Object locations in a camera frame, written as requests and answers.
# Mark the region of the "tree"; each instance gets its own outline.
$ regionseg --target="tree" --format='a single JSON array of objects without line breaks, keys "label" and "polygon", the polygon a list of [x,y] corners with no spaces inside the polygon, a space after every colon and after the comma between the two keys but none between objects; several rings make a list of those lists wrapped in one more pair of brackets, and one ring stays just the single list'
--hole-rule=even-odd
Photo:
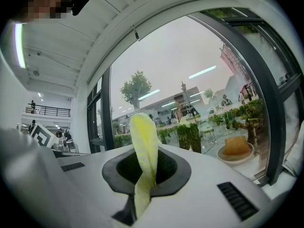
[{"label": "tree", "polygon": [[205,92],[204,92],[204,95],[206,98],[209,98],[212,100],[213,104],[214,104],[214,101],[213,101],[213,91],[212,89],[206,89]]},{"label": "tree", "polygon": [[112,127],[113,127],[113,130],[115,130],[114,131],[114,135],[116,135],[117,134],[117,130],[119,129],[119,123],[118,122],[113,122],[112,123]]},{"label": "tree", "polygon": [[[113,107],[111,106],[111,114],[113,114],[113,112],[114,112],[114,109],[113,109]],[[98,115],[101,114],[101,109],[100,109],[100,108],[97,110],[97,114],[98,114]]]},{"label": "tree", "polygon": [[124,83],[120,92],[124,95],[124,100],[132,104],[136,111],[139,109],[139,102],[142,101],[138,100],[138,98],[148,94],[151,87],[150,81],[143,75],[143,72],[137,70],[136,73],[132,75],[132,79]]}]

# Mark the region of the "black railing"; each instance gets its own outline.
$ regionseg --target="black railing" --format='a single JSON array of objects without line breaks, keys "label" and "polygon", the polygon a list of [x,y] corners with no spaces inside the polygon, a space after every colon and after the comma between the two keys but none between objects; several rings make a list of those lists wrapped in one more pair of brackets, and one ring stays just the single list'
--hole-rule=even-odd
[{"label": "black railing", "polygon": [[31,103],[27,105],[24,112],[39,114],[39,115],[71,117],[70,115],[71,109],[56,108],[56,107],[50,107],[50,106],[44,106],[38,104],[33,106]]}]

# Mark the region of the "black slot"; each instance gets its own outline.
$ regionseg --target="black slot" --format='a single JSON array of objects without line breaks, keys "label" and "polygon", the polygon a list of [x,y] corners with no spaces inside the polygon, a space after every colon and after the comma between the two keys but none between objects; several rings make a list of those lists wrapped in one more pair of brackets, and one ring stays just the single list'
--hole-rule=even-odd
[{"label": "black slot", "polygon": [[80,168],[80,167],[83,167],[83,166],[85,166],[85,164],[83,164],[83,163],[81,163],[81,162],[77,162],[77,163],[74,163],[74,164],[61,166],[61,169],[62,169],[64,172],[66,172],[66,171],[75,170],[75,169]]},{"label": "black slot", "polygon": [[242,221],[258,212],[258,209],[231,182],[219,184],[218,188]]}]

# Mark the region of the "glass pane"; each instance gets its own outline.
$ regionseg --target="glass pane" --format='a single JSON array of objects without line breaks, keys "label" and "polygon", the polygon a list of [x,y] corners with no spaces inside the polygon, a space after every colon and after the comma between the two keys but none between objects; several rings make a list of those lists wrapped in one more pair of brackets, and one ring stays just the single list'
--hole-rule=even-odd
[{"label": "glass pane", "polygon": [[266,62],[275,82],[278,86],[282,85],[286,80],[287,70],[276,53],[276,48],[273,47],[268,40],[257,30],[255,26],[236,26],[243,36],[255,47],[261,57]]},{"label": "glass pane", "polygon": [[102,77],[98,80],[98,82],[97,82],[97,92],[99,91],[99,90],[101,90],[101,82],[102,82]]},{"label": "glass pane", "polygon": [[219,19],[244,16],[241,12],[234,8],[220,8],[220,9],[207,9],[204,10],[208,14],[211,14]]},{"label": "glass pane", "polygon": [[298,104],[293,93],[285,102],[285,120],[286,120],[286,145],[285,154],[289,153],[289,150],[297,140],[300,124],[299,124],[299,110]]},{"label": "glass pane", "polygon": [[100,99],[96,102],[96,122],[97,122],[98,138],[102,139],[103,130],[102,130],[102,125],[101,125],[101,100]]},{"label": "glass pane", "polygon": [[268,123],[240,58],[188,17],[135,42],[111,69],[115,147],[132,143],[130,118],[146,113],[163,144],[220,159],[255,179],[266,167]]}]

